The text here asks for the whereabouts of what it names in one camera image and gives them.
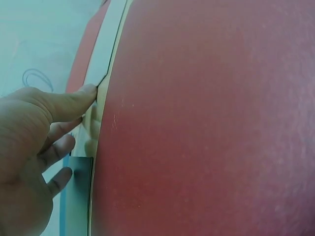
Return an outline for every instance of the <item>small metal plate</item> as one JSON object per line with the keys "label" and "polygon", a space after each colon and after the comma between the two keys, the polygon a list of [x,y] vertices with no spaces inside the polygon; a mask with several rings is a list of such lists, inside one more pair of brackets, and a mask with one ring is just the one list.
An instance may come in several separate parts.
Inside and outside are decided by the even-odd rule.
{"label": "small metal plate", "polygon": [[73,175],[65,190],[65,236],[87,236],[93,158],[69,157]]}

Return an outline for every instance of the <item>red curved panel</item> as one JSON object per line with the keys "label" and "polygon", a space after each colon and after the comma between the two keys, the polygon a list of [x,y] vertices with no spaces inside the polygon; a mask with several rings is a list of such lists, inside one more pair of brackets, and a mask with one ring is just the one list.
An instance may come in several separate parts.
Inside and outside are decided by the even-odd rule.
{"label": "red curved panel", "polygon": [[135,0],[93,236],[315,235],[315,2]]}
{"label": "red curved panel", "polygon": [[98,32],[106,15],[110,0],[102,5],[99,11],[88,22],[83,34],[79,49],[74,59],[70,77],[67,84],[67,92],[75,92],[84,84],[85,76],[89,67],[93,48]]}

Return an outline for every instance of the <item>fingernail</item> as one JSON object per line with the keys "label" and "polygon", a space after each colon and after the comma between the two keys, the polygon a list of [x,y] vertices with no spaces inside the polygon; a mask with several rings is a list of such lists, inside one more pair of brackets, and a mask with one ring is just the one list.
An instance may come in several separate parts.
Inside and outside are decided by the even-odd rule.
{"label": "fingernail", "polygon": [[80,88],[80,91],[84,91],[86,93],[94,93],[96,92],[96,87],[92,84],[84,85]]}

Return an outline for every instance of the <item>hand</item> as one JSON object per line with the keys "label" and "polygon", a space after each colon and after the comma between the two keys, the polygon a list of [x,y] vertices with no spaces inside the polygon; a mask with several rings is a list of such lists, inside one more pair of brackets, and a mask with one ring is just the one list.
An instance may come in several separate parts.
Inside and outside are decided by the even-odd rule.
{"label": "hand", "polygon": [[23,88],[0,99],[0,236],[38,236],[56,196],[70,180],[63,168],[46,184],[42,173],[74,148],[70,132],[96,97],[89,85],[73,94]]}

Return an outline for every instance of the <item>finger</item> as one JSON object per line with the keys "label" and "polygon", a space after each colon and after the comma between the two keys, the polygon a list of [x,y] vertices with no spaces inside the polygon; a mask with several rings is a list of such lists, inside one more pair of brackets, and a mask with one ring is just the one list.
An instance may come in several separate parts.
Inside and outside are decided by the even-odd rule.
{"label": "finger", "polygon": [[77,127],[81,123],[81,121],[82,118],[76,119],[72,122],[53,123],[51,125],[45,144],[39,153],[42,154],[43,152],[45,152],[54,142],[56,142],[58,139]]}
{"label": "finger", "polygon": [[47,184],[47,187],[54,198],[67,185],[72,176],[72,170],[69,167],[62,168]]}
{"label": "finger", "polygon": [[96,99],[97,89],[94,85],[85,85],[75,93],[55,94],[42,92],[35,88],[20,89],[8,96],[20,99],[41,109],[49,124],[69,122],[81,117]]}
{"label": "finger", "polygon": [[75,139],[71,135],[64,135],[52,144],[44,153],[38,156],[39,169],[45,172],[49,167],[69,154],[75,145]]}

